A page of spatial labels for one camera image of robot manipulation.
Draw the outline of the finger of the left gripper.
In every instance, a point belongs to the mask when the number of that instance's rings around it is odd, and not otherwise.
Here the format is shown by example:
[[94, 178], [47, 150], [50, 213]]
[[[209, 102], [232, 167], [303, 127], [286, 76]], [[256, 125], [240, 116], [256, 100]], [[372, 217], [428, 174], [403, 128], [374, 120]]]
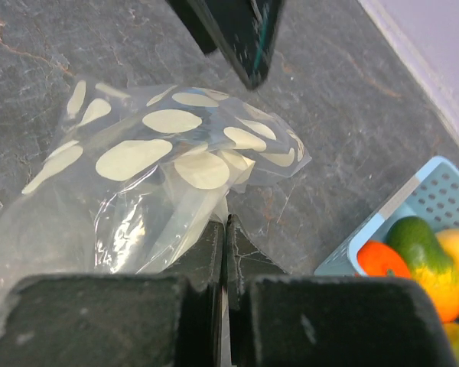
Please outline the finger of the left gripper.
[[203, 54], [218, 50], [248, 90], [267, 79], [285, 2], [168, 0]]

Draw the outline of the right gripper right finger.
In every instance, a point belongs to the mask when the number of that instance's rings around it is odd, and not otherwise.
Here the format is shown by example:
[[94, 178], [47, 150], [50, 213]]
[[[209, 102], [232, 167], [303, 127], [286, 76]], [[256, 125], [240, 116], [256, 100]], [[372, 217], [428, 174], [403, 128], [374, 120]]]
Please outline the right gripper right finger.
[[285, 273], [226, 227], [231, 361], [236, 366], [453, 366], [427, 294], [405, 278]]

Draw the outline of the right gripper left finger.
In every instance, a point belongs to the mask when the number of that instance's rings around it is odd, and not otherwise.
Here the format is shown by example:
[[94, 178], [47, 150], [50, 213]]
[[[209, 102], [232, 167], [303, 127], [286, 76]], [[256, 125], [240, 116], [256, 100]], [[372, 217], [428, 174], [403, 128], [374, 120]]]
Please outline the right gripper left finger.
[[218, 366], [225, 229], [160, 274], [25, 278], [0, 311], [0, 366]]

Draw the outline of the clear dotted zip top bag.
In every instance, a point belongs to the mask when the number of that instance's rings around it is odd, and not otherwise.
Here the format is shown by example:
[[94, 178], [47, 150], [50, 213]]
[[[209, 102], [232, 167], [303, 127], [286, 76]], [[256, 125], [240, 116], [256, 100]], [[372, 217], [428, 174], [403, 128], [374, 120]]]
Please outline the clear dotted zip top bag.
[[82, 78], [41, 169], [0, 212], [0, 302], [33, 274], [163, 271], [230, 191], [310, 159], [287, 122], [220, 91]]

